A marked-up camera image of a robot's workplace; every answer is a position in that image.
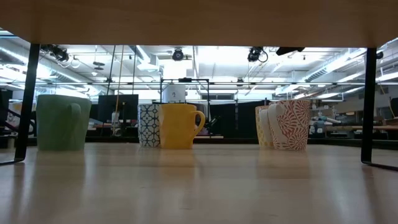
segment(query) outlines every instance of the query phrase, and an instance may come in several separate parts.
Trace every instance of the black metal table leg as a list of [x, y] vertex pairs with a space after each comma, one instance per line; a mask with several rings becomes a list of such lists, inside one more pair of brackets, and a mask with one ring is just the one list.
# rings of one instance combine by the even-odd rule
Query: black metal table leg
[[23, 161], [26, 156], [27, 140], [29, 135], [30, 114], [32, 113], [33, 97], [36, 85], [36, 71], [39, 62], [40, 44], [31, 44], [29, 61], [27, 64], [24, 99], [22, 101], [21, 119], [19, 121], [18, 138], [13, 161], [1, 162], [1, 165]]
[[376, 87], [376, 54], [376, 48], [370, 48], [366, 52], [361, 162], [369, 166], [398, 171], [398, 167], [375, 164], [372, 162], [374, 92]]

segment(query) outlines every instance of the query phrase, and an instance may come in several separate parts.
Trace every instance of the mug handle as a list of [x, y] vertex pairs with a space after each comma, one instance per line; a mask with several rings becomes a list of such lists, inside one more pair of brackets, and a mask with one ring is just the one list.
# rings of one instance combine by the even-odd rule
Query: mug handle
[[67, 137], [67, 133], [72, 132], [76, 128], [76, 126], [78, 124], [78, 122], [76, 120], [80, 117], [80, 114], [81, 114], [80, 105], [77, 103], [69, 104], [67, 106], [67, 110], [70, 110], [70, 116], [71, 116], [72, 121], [69, 122], [69, 124], [65, 127], [65, 129], [64, 129], [65, 131], [63, 132], [63, 139], [65, 139]]
[[193, 134], [192, 134], [192, 140], [195, 138], [195, 136], [200, 132], [200, 130], [204, 127], [204, 125], [205, 125], [205, 120], [206, 120], [206, 118], [205, 118], [205, 114], [203, 114], [201, 111], [192, 111], [191, 113], [193, 113], [193, 114], [199, 114], [199, 116], [200, 116], [200, 124], [199, 124], [199, 126], [193, 131]]

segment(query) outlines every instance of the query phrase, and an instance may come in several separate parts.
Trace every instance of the wooden table surface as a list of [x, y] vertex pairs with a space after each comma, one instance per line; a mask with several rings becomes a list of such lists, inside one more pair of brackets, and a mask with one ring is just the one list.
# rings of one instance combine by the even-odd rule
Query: wooden table surface
[[[0, 223], [396, 223], [398, 173], [359, 148], [87, 144], [0, 167]], [[0, 151], [0, 159], [11, 153]], [[374, 157], [398, 162], [397, 151]]]

